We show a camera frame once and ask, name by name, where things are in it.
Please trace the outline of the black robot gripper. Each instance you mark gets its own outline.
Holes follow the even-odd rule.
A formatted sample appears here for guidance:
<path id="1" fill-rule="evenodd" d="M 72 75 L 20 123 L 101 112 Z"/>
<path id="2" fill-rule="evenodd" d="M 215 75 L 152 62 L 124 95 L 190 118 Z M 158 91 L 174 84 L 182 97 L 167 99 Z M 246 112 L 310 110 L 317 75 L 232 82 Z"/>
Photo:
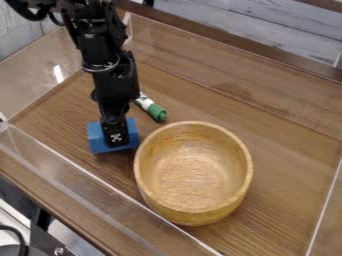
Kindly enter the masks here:
<path id="1" fill-rule="evenodd" d="M 130 102 L 139 96 L 139 80 L 134 54 L 131 51 L 99 55 L 81 51 L 83 70 L 92 75 L 95 90 L 92 97 L 99 105 L 104 143 L 110 148 L 130 143 L 128 124 L 124 115 Z"/>

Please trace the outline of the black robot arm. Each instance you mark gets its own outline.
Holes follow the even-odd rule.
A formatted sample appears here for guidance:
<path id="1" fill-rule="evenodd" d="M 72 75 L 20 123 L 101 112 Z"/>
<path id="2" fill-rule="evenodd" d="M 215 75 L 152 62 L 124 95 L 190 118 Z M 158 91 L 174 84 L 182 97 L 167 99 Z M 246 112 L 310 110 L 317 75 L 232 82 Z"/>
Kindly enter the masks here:
<path id="1" fill-rule="evenodd" d="M 88 134 L 92 148 L 127 149 L 134 142 L 127 118 L 130 103 L 139 98 L 134 53 L 123 48 L 127 26 L 115 0 L 4 0 L 32 22 L 51 20 L 63 26 L 81 55 L 81 68 L 91 74 L 91 93 L 100 111 L 99 130 Z"/>

